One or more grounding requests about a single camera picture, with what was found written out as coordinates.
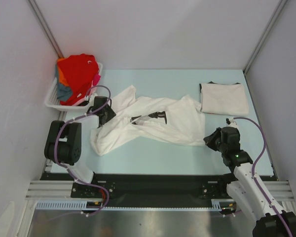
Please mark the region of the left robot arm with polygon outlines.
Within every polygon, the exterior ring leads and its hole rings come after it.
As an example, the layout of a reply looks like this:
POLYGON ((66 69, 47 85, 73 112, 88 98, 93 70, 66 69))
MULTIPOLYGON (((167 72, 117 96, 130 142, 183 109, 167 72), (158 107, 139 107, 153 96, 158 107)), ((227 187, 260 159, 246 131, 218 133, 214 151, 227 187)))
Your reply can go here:
POLYGON ((78 121, 95 116, 101 127, 116 116, 111 105, 111 98, 96 96, 93 105, 83 115, 68 122, 54 120, 44 147, 45 158, 64 168, 75 182, 83 184, 81 190, 90 198, 98 194, 99 185, 92 181, 93 171, 79 162, 82 153, 82 124, 78 121))

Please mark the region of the white printed t shirt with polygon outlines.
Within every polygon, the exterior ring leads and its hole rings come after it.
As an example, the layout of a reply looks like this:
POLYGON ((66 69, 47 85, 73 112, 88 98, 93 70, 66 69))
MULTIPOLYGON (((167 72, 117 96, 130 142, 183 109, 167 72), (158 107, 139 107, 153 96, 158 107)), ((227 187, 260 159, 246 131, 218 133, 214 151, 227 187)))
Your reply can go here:
POLYGON ((113 97, 115 116, 91 130, 90 144, 103 156, 138 137, 185 146, 204 146, 202 104, 189 95, 179 100, 136 97, 131 85, 113 97))

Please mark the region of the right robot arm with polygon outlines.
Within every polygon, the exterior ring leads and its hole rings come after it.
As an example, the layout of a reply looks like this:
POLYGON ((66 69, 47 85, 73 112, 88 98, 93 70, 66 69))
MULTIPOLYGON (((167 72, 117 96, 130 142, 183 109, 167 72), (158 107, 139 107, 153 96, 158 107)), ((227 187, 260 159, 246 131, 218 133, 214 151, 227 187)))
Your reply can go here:
POLYGON ((240 133, 235 127, 217 128, 204 138, 205 145, 222 155, 224 164, 235 176, 235 181, 218 185, 223 198, 232 197, 254 225, 255 237, 296 237, 296 215, 287 212, 276 201, 255 172, 249 154, 240 148, 240 133))

